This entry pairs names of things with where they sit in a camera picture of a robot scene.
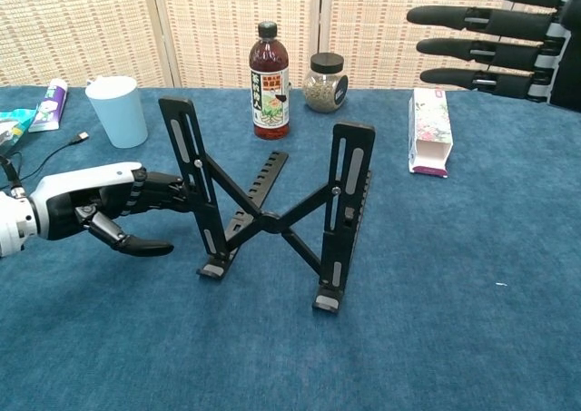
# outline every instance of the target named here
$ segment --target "bottle cap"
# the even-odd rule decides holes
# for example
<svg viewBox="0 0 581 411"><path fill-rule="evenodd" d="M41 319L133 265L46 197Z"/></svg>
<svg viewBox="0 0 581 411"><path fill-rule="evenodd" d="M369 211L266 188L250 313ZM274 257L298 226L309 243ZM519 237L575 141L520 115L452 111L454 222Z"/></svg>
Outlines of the bottle cap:
<svg viewBox="0 0 581 411"><path fill-rule="evenodd" d="M262 21L258 24L258 36L260 37L276 37L277 26L272 21Z"/></svg>
<svg viewBox="0 0 581 411"><path fill-rule="evenodd" d="M343 57L335 53L316 53L310 57L310 69L315 73L340 73Z"/></svg>

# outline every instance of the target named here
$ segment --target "cardboard box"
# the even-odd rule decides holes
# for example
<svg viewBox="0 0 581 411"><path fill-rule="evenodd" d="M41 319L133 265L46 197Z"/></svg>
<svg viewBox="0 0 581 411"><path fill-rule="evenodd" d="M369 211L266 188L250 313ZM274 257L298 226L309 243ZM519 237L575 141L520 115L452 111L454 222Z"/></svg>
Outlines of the cardboard box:
<svg viewBox="0 0 581 411"><path fill-rule="evenodd" d="M446 92L414 89L409 99L409 171L447 178L452 144Z"/></svg>

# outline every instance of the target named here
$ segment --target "blue carpet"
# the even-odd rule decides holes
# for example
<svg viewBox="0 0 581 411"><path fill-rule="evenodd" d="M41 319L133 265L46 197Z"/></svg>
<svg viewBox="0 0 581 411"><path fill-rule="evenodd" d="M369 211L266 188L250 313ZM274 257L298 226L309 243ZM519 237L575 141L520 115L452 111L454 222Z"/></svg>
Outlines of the blue carpet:
<svg viewBox="0 0 581 411"><path fill-rule="evenodd" d="M0 111L43 94L0 89ZM156 259L86 233L29 240L0 259L0 409L581 409L581 115L449 92L455 144L442 180L408 172L410 91L350 91L332 115L295 91L291 133L266 142L251 132L248 91L143 89L150 137L118 150L72 89L61 129L21 140L23 173L80 131L90 140L42 175L117 161L178 173L165 94L193 99L206 150L244 189L270 151L290 154L264 206L278 213L325 182L333 123L375 125L341 312L311 309L317 277L280 236L245 244L224 281L198 278L192 215L118 220L175 244ZM226 222L236 206L218 193ZM316 251L322 212L295 226Z"/></svg>

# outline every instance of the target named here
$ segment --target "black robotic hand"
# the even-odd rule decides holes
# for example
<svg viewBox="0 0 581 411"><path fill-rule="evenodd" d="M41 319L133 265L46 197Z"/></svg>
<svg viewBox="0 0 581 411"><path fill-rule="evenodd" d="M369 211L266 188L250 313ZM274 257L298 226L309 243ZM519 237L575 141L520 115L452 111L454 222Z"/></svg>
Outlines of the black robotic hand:
<svg viewBox="0 0 581 411"><path fill-rule="evenodd" d="M581 112L581 0L508 1L549 7L553 11L530 14L480 7L427 5L411 9L408 20L414 24L443 25L535 41L535 45L524 45L440 38L420 41L417 46L424 54L448 55L528 74L438 68L424 71L421 80Z"/></svg>

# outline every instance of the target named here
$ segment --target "red tea bottle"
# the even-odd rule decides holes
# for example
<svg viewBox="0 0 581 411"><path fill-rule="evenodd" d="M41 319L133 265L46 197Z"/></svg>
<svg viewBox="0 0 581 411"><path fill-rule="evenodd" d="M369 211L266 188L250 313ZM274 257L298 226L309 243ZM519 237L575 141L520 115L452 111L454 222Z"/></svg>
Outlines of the red tea bottle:
<svg viewBox="0 0 581 411"><path fill-rule="evenodd" d="M289 55L276 35L276 23L260 23L249 56L254 134L262 139L289 132Z"/></svg>

